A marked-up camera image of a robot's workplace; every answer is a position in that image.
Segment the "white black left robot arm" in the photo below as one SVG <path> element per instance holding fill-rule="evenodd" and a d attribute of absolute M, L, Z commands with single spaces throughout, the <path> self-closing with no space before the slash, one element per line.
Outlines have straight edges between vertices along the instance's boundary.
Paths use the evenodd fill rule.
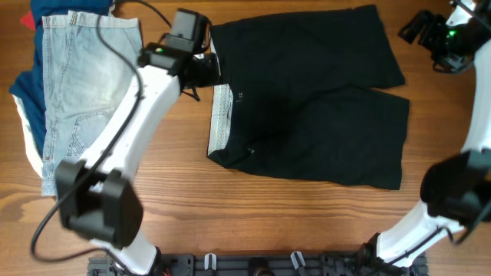
<path fill-rule="evenodd" d="M 160 250 L 140 229 L 143 206 L 132 183 L 160 121 L 185 89 L 218 83 L 216 54 L 151 43 L 101 135 L 77 161 L 59 163 L 55 182 L 64 228 L 109 254 L 125 275 L 158 275 Z"/>

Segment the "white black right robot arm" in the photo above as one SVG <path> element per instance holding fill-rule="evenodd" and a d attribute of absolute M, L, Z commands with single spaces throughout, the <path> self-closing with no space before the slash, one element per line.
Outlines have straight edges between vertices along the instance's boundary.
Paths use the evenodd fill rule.
<path fill-rule="evenodd" d="M 344 265 L 355 274 L 405 275 L 443 238 L 462 244 L 490 220 L 490 1 L 452 1 L 449 18 L 418 12 L 399 31 L 406 42 L 430 50 L 433 69 L 458 74 L 476 70 L 469 132 L 461 152 L 432 165 L 420 201 L 392 228 L 375 234 Z"/>

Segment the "black shorts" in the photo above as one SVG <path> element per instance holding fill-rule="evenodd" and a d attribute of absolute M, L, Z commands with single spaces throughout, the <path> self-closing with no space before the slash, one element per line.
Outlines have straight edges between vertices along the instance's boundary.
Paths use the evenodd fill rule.
<path fill-rule="evenodd" d="M 222 84 L 208 157 L 281 179 L 397 190 L 409 100 L 375 5 L 231 21 L 211 29 Z"/>

